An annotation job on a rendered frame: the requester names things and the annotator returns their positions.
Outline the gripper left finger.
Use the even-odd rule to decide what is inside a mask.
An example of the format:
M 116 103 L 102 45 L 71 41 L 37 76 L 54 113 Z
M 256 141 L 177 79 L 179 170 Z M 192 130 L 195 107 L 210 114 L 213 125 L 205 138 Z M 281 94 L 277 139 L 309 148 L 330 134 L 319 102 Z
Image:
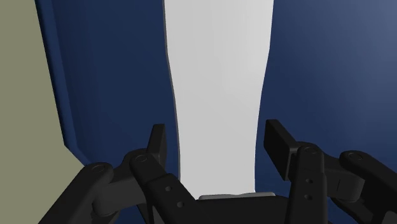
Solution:
M 148 146 L 127 153 L 114 168 L 84 166 L 38 224 L 115 224 L 120 212 L 138 207 L 146 224 L 188 224 L 196 200 L 164 169 L 165 125 L 153 126 Z

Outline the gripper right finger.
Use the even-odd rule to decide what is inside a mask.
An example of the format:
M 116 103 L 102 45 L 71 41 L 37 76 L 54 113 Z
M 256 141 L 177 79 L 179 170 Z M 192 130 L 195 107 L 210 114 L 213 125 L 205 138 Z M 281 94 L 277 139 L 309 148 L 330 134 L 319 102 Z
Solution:
M 334 224 L 328 201 L 358 224 L 397 224 L 397 172 L 357 150 L 331 157 L 298 142 L 278 120 L 267 120 L 263 146 L 281 178 L 290 181 L 285 224 Z

